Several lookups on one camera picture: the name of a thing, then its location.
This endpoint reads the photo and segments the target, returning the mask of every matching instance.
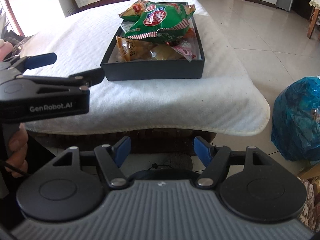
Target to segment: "hand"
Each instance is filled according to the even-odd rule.
[[[7,159],[7,163],[10,165],[27,172],[28,171],[28,163],[25,160],[28,149],[28,133],[24,127],[24,124],[20,124],[20,130],[14,133],[9,140],[9,149],[13,152],[12,155]],[[9,168],[5,168],[6,171],[11,172],[12,176],[17,178],[22,175],[10,170]]]
[[[13,46],[10,42],[0,39],[0,61],[3,61],[12,50]]]

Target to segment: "white bedsheet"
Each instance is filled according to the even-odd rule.
[[[121,23],[118,13],[135,0],[105,5],[72,15],[37,33],[21,56],[55,52],[54,65],[26,75],[66,77],[97,68]],[[270,108],[253,85],[227,38],[197,0],[194,18],[205,65],[201,79],[109,82],[90,88],[85,115],[29,122],[37,132],[84,135],[147,128],[197,129],[238,136],[260,133]]]

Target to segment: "plastic wrapper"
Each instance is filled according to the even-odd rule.
[[[189,28],[183,38],[194,38],[196,36],[194,28]]]
[[[120,24],[120,27],[122,28],[124,33],[127,33],[134,24],[135,24],[135,22],[125,22],[125,21],[123,21]]]
[[[178,45],[173,46],[172,49],[174,49],[177,53],[182,55],[189,62],[193,58],[192,46],[187,41],[180,41]]]
[[[156,45],[147,41],[130,40],[116,36],[117,46],[124,61],[132,61],[142,58]]]
[[[149,1],[139,0],[131,5],[126,11],[119,14],[119,17],[129,22],[136,22],[139,20],[141,14],[147,9],[148,6],[153,4]]]
[[[305,77],[276,98],[271,140],[290,161],[320,159],[320,79]]]
[[[151,49],[151,60],[171,60],[183,58],[181,54],[176,52],[167,44],[159,44]]]
[[[178,40],[187,33],[195,10],[194,5],[151,4],[124,36],[155,43]]]

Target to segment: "black circular plate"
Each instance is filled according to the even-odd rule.
[[[104,191],[100,181],[81,171],[79,160],[55,166],[68,154],[79,159],[77,151],[55,158],[19,187],[17,202],[27,216],[42,221],[70,221],[92,212],[101,203]]]
[[[236,215],[263,223],[297,217],[307,196],[296,177],[273,165],[251,166],[227,178],[219,191]]]

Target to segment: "green snack bag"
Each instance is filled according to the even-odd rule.
[[[126,11],[120,13],[119,17],[128,22],[136,22],[139,20],[140,15],[143,13],[143,11],[151,4],[153,3],[149,1],[136,1]]]
[[[188,20],[195,10],[194,5],[151,4],[123,36],[156,43],[175,41],[188,31]]]

